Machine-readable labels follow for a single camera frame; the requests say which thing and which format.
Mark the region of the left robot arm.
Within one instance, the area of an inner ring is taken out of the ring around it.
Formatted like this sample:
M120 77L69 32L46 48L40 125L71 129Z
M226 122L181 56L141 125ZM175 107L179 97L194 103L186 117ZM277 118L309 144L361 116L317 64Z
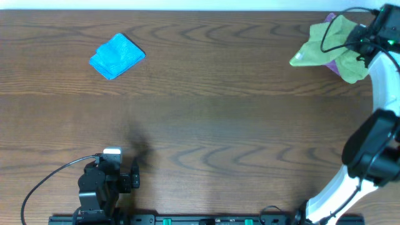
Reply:
M118 162L90 163L84 168L78 186L82 220L110 221L115 217L119 195L140 187L139 166L133 161L130 171L122 173Z

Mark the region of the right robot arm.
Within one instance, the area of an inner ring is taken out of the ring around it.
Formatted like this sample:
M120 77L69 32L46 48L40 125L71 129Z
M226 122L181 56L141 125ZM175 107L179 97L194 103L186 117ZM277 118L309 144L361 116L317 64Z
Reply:
M294 224L337 224L364 196L399 181L399 26L357 26L347 37L366 61L372 81L373 113L348 139L342 166L327 186L307 200Z

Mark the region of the light green cloth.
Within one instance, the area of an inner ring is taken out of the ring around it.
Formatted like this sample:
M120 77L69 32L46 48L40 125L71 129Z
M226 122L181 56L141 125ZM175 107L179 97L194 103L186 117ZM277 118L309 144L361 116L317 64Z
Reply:
M292 66L322 66L331 61L334 61L343 52L350 50L346 47L341 47L329 52L321 51L321 43L324 34L327 32L323 49L327 50L336 46L340 46L346 42L350 32L356 27L356 23L348 20L344 16L335 18L330 27L329 22L313 24L310 27L309 39L304 43L300 50L289 61Z

